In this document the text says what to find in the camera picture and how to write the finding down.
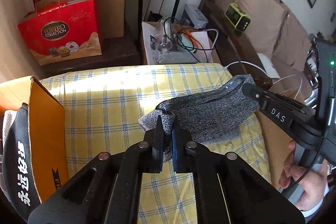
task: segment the metal screw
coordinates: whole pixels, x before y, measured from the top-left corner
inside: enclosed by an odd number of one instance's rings
[[[100,160],[107,160],[109,157],[110,157],[110,155],[109,155],[109,153],[107,153],[107,152],[102,152],[102,153],[100,153],[100,154],[98,155],[98,158],[99,158]]]
[[[237,154],[233,153],[233,152],[227,153],[226,156],[229,160],[236,160],[237,159]]]
[[[187,147],[189,147],[189,148],[195,148],[196,146],[197,146],[197,143],[195,143],[193,141],[187,142]]]
[[[147,147],[149,147],[149,143],[145,142],[145,141],[139,142],[139,147],[140,148],[147,148]]]

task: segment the yellow plaid tablecloth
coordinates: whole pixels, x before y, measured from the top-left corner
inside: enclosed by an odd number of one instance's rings
[[[232,76],[219,64],[113,67],[70,72],[41,83],[65,108],[69,177],[100,152],[116,154],[143,139],[139,118],[163,100],[214,90]],[[241,136],[208,145],[211,151],[235,151],[270,182],[260,124],[252,114]],[[176,174],[172,161],[160,174],[144,174],[139,223],[197,223],[192,174]]]

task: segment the gray fabric garment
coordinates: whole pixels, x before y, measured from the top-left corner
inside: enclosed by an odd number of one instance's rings
[[[237,75],[217,90],[176,97],[163,101],[139,119],[143,131],[154,129],[162,117],[164,162],[172,159],[171,131],[177,115],[180,128],[191,133],[193,141],[212,144],[235,139],[239,125],[257,108],[258,103],[243,95],[242,85],[254,84],[251,75]]]

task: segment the neon green and black radio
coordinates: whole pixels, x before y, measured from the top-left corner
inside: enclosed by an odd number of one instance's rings
[[[251,22],[251,17],[239,10],[236,3],[231,3],[226,9],[225,17],[236,30],[244,32]]]

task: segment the white sleeve cuff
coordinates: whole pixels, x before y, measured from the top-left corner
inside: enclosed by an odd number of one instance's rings
[[[325,185],[325,189],[324,189],[324,195],[323,197],[326,196],[326,194],[329,193],[329,187],[328,187],[328,183]],[[303,214],[303,216],[306,218],[308,216],[311,216],[312,214],[316,213],[317,210],[321,207],[323,203],[323,198],[322,200],[319,202],[319,204],[317,204],[313,209],[309,210],[309,211],[301,211],[301,213]]]

